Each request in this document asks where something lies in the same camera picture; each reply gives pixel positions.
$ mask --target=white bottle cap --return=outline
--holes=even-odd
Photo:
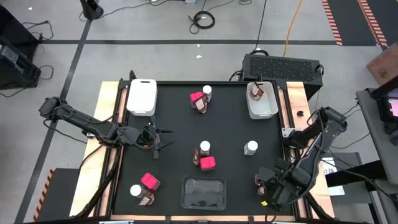
[[[256,151],[258,147],[259,147],[259,145],[257,144],[256,141],[249,141],[249,143],[248,143],[248,149],[249,149],[250,151]]]
[[[206,93],[206,94],[210,94],[211,93],[211,86],[205,85],[203,87],[203,92]]]
[[[203,141],[200,143],[200,149],[202,151],[209,151],[210,150],[210,142],[208,141]]]
[[[140,185],[138,184],[134,184],[131,188],[130,188],[130,194],[132,196],[137,197],[138,195],[140,195],[142,192],[142,188]]]

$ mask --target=gray floor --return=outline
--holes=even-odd
[[[227,2],[208,1],[206,8]],[[268,0],[261,31],[262,40],[284,40],[299,0]],[[79,40],[85,23],[79,21],[79,1],[61,0],[0,0],[0,3],[21,22],[49,20],[54,40]],[[105,12],[123,6],[141,4],[140,0],[101,0]],[[216,25],[197,35],[188,31],[190,21],[200,10],[199,4],[167,2],[159,7],[142,6],[116,12],[90,27],[89,40],[255,40],[258,33],[262,4],[240,6],[237,1],[214,9]],[[36,30],[50,35],[47,26]],[[321,1],[304,1],[291,33],[291,40],[333,40]],[[260,45],[271,55],[282,56],[283,45]],[[45,97],[58,96],[68,75],[77,45],[40,45],[35,55],[36,65],[55,68],[51,80],[41,80],[37,88],[25,90],[13,98],[0,99],[0,222],[13,223],[25,194],[47,129],[42,125],[38,109]],[[67,101],[88,114],[93,114],[102,81],[127,78],[134,70],[140,78],[156,80],[227,80],[241,68],[245,53],[252,44],[176,44],[176,45],[84,45],[67,95]],[[325,66],[324,86],[319,94],[318,108],[331,106],[347,111],[355,101],[355,92],[377,83],[366,64],[381,53],[380,47],[340,47],[337,45],[290,45],[287,57],[321,61]],[[316,95],[310,100],[315,109]],[[84,139],[79,129],[59,122],[64,133]],[[348,119],[348,130],[339,136],[334,146],[346,146],[368,133],[361,112]],[[55,134],[47,158],[25,216],[33,217],[48,171],[53,167],[77,168],[85,145]],[[370,138],[339,152],[359,152],[363,162],[378,159]],[[362,205],[335,205],[336,216],[343,220],[372,223],[369,209]]]

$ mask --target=clear plastic tray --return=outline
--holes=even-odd
[[[181,205],[191,209],[224,210],[226,181],[221,178],[185,176],[182,180]]]

